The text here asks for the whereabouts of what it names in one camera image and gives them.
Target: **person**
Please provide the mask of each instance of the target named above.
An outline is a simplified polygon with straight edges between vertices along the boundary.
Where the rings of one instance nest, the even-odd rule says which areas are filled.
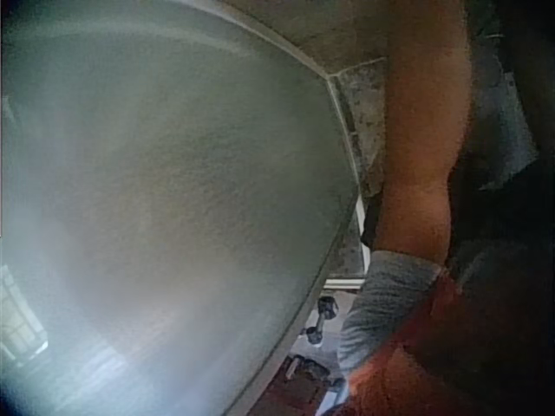
[[[465,5],[388,6],[382,206],[338,351],[350,396],[326,414],[552,414],[553,153],[544,139],[553,131],[529,121],[548,143],[539,160],[476,197],[488,201],[480,221],[489,232],[452,247],[449,177],[472,83]],[[537,98],[521,95],[525,106]]]

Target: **gray sleeve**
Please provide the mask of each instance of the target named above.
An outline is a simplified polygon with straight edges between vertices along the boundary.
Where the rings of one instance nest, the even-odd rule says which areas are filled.
[[[423,302],[441,266],[391,251],[375,251],[366,282],[343,324],[339,365],[347,376],[360,367]]]

